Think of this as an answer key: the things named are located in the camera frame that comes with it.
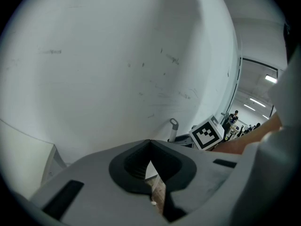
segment fluorescent light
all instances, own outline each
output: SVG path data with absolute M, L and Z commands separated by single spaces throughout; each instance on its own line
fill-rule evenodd
M 255 103 L 258 103 L 258 104 L 260 104 L 261 106 L 265 107 L 265 105 L 264 105 L 264 104 L 262 104 L 262 103 L 259 103 L 257 100 L 254 100 L 254 99 L 252 99 L 252 98 L 250 98 L 250 100 L 252 100 L 252 101 L 254 101 Z
M 244 105 L 244 106 L 246 106 L 246 107 L 250 108 L 251 110 L 254 110 L 253 108 L 251 108 L 251 107 L 249 107 L 249 106 L 247 106 L 247 105 Z M 255 110 L 254 110 L 254 111 L 255 111 Z
M 269 75 L 267 75 L 267 76 L 265 77 L 265 79 L 266 79 L 266 80 L 269 80 L 269 81 L 271 81 L 271 82 L 273 82 L 273 83 L 277 83 L 277 79 L 275 79 L 275 78 L 273 78 L 273 77 L 271 77 L 271 76 L 269 76 Z

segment human arm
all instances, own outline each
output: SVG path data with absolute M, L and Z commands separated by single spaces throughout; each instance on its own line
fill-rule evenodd
M 234 140 L 217 145 L 213 152 L 242 154 L 245 147 L 252 142 L 259 142 L 268 132 L 279 130 L 281 121 L 277 112 L 256 130 Z

